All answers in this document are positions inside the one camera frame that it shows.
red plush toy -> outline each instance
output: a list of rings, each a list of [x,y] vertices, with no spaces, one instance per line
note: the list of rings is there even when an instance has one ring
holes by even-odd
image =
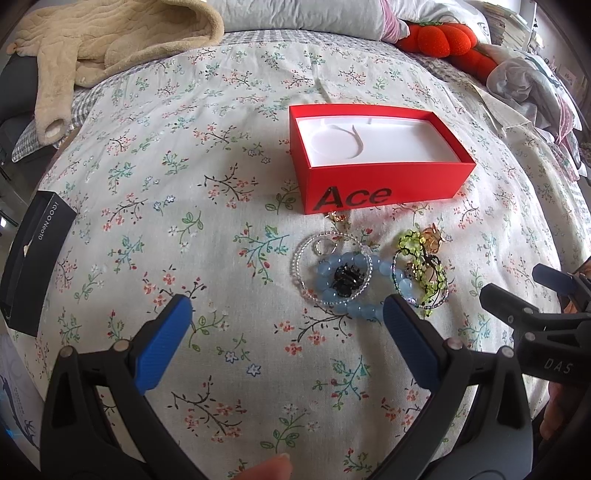
[[[396,43],[402,51],[447,58],[454,67],[473,75],[485,85],[497,67],[492,58],[474,50],[478,39],[467,25],[435,22],[409,24],[408,27],[410,35]]]

open red box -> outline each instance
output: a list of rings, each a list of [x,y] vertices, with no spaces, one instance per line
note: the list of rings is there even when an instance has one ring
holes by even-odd
[[[452,198],[476,166],[425,110],[294,105],[290,137],[306,214]]]

stack of books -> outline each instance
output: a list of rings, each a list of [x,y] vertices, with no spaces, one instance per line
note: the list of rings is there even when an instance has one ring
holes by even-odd
[[[508,8],[487,2],[479,4],[479,10],[486,17],[491,31],[491,41],[494,45],[502,45],[516,50],[527,49],[530,43],[531,29],[519,14]]]

blue gripper pad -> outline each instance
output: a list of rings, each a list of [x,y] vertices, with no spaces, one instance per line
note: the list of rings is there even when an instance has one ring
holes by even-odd
[[[418,385],[431,392],[437,391],[440,383],[437,357],[405,311],[391,297],[384,301],[384,323]]]
[[[536,283],[554,290],[558,295],[573,295],[577,290],[574,278],[546,265],[537,264],[531,273]]]
[[[179,297],[176,304],[171,309],[164,309],[154,320],[160,327],[152,334],[151,340],[137,358],[135,386],[140,395],[144,395],[146,390],[156,388],[191,323],[191,300],[184,295],[176,297]]]

white quilt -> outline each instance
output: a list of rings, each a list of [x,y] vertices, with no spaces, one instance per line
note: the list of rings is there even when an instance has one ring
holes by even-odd
[[[296,37],[196,50],[121,76],[41,185],[79,215],[38,338],[12,333],[38,389],[45,394],[62,346],[106,349],[174,293],[186,294],[193,324],[147,397],[212,479],[276,452],[291,454],[295,479],[367,477],[428,396],[383,325],[308,304],[293,285],[296,246],[333,225],[302,214],[289,105],[433,110],[472,153],[478,166],[454,199],[348,217],[350,232],[384,258],[407,228],[443,231],[451,294],[430,320],[444,337],[484,351],[511,344],[505,325],[480,308],[481,288],[494,282],[556,312],[532,267],[569,270],[591,254],[580,192],[523,117],[464,77],[436,79],[393,47],[316,36],[321,44]],[[376,278],[369,298],[391,291]],[[534,411],[545,383],[527,385]],[[441,452],[453,445],[471,394]],[[123,435],[108,393],[104,402]]]

